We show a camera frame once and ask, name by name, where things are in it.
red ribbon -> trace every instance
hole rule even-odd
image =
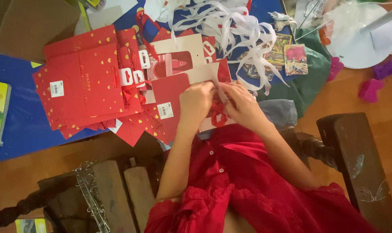
[[[226,114],[223,113],[223,109],[224,109],[224,104],[220,101],[219,97],[214,98],[213,102],[212,102],[212,125],[215,127],[222,127],[224,126],[224,124],[227,121],[227,117]],[[217,117],[218,115],[220,115],[220,121],[217,122]]]
[[[152,22],[152,24],[154,24],[155,27],[156,27],[158,30],[160,30],[160,26],[159,26],[156,22],[152,21],[152,20],[148,17],[148,15],[146,15],[146,14],[144,13],[144,10],[141,10],[141,11],[137,12],[137,14],[136,14],[136,21],[137,21],[137,26],[138,26],[138,32],[139,32],[140,35],[141,35],[141,39],[142,39],[142,41],[143,41],[143,44],[145,45],[145,48],[146,48],[146,50],[148,51],[148,53],[151,54],[152,57],[153,57],[154,59],[156,59],[156,61],[160,62],[160,59],[159,59],[159,57],[157,56],[156,50],[154,49],[154,47],[153,47],[152,45],[150,45],[150,43],[147,42],[147,40],[146,40],[146,39],[144,38],[144,36],[143,36],[143,25],[144,25],[144,23],[146,22],[146,20],[150,20],[150,21]]]

white lamp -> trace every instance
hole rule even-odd
[[[387,12],[375,3],[359,4],[358,8],[359,22],[364,27],[352,39],[336,36],[326,46],[332,56],[338,56],[345,67],[352,69],[379,64],[392,51],[392,10]]]

pink foam piece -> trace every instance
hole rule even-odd
[[[369,81],[366,81],[361,86],[361,90],[358,93],[358,97],[366,102],[375,103],[378,100],[377,91],[383,86],[384,84],[376,79],[371,79]]]
[[[335,79],[337,74],[339,73],[340,70],[344,68],[344,64],[339,61],[339,57],[333,57],[331,58],[331,69],[330,69],[330,75],[327,78],[327,82],[330,82]]]

hand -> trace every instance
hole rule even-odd
[[[220,86],[229,98],[225,109],[231,119],[257,134],[263,133],[263,130],[272,125],[242,82],[221,82]]]
[[[217,92],[212,82],[195,83],[180,94],[179,129],[196,134],[212,107]]]

white plastic handle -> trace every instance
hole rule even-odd
[[[133,74],[130,68],[123,68],[119,70],[121,86],[128,86],[133,84]]]
[[[144,74],[142,71],[133,71],[134,81],[137,83],[144,82]],[[137,87],[144,87],[145,83],[137,86]]]
[[[150,58],[148,57],[147,50],[140,50],[138,52],[138,56],[140,57],[140,63],[142,69],[150,68]]]

